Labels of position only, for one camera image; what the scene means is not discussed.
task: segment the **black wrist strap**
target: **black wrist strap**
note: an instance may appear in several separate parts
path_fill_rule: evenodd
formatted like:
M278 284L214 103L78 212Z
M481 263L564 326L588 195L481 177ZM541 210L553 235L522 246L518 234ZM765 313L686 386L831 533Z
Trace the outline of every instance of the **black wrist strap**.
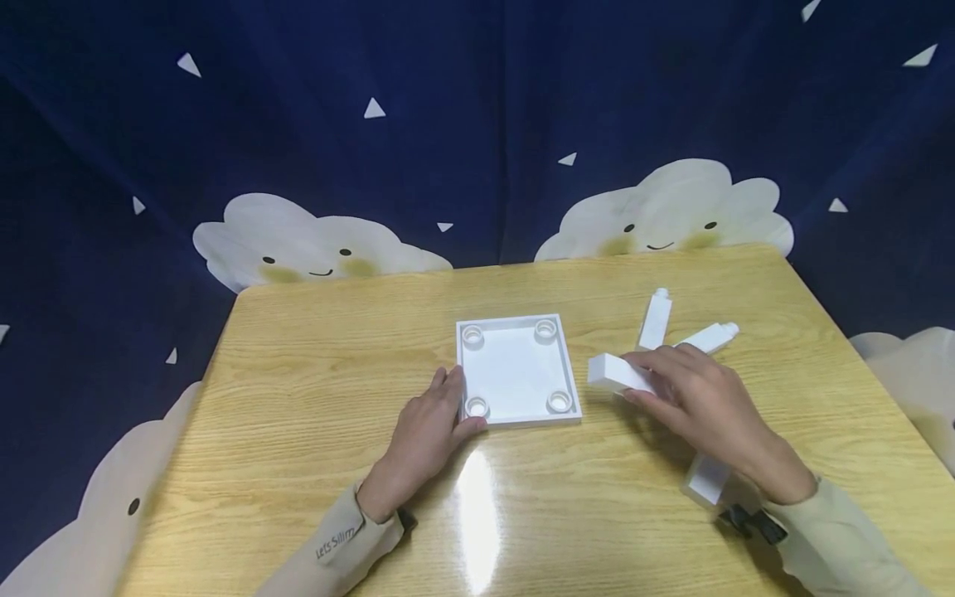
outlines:
M789 536L786 529L777 524L764 510L759 509L750 514L738 503L724 510L718 520L732 527L745 539L753 536L750 528L754 528L770 545L778 544Z

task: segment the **sleeve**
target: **sleeve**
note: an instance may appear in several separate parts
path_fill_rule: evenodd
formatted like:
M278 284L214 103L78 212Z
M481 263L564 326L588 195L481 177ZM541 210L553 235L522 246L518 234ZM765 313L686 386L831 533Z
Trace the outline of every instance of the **sleeve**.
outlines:
M331 507L318 531L256 592L256 597L341 597L404 535L397 515L383 524L367 518L350 487Z
M816 597L913 597L929 593L892 553L877 527L833 483L819 480L809 500L764 502L789 534L778 544L783 569Z

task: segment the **white rectangular block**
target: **white rectangular block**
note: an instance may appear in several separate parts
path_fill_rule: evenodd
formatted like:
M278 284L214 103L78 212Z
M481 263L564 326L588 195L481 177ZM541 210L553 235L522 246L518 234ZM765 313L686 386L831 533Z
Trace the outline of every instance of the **white rectangular block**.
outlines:
M673 301L669 300L669 291L666 288L657 288L647 306L647 316L644 317L640 340L637 341L638 347L652 351L663 346L672 307Z
M739 326L733 322L728 324L713 324L708 328L698 331L683 342L680 342L680 344L692 344L706 354L713 354L727 344L730 344L738 333Z
M460 415L489 425L580 422L561 317L528 315L457 322L464 369Z
M738 333L739 326L735 323L713 324L681 344L692 344L706 354L712 354L729 344ZM723 487L730 479L731 472L732 469L719 460L697 454L680 489L701 506L713 508L719 503L719 497L723 494Z
M649 371L634 369L624 359L606 352L587 362L587 385L610 390L615 394L627 389L655 393L650 385Z
M713 508L731 473L732 469L719 460L697 454L680 490L701 506Z

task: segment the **wooden table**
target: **wooden table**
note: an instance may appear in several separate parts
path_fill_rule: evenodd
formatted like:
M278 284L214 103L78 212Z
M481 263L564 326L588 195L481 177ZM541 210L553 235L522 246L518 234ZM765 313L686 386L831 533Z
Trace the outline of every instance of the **wooden table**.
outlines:
M739 324L718 360L916 575L952 594L955 483L786 261L757 245L247 290L118 594L251 595L382 454L405 401L454 364L455 321L547 312L561 315L584 422L474 441L413 504L412 539L353 594L798 594L771 549L679 492L689 447L586 388L587 358L631 350L658 287L674 299L669 342Z

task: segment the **white tray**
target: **white tray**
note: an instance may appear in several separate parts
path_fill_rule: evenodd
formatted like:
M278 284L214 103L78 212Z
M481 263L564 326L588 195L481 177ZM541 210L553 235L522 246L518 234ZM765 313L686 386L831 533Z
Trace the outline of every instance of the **white tray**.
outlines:
M465 378L462 418L484 415L489 425L581 420L556 313L457 322L457 364Z

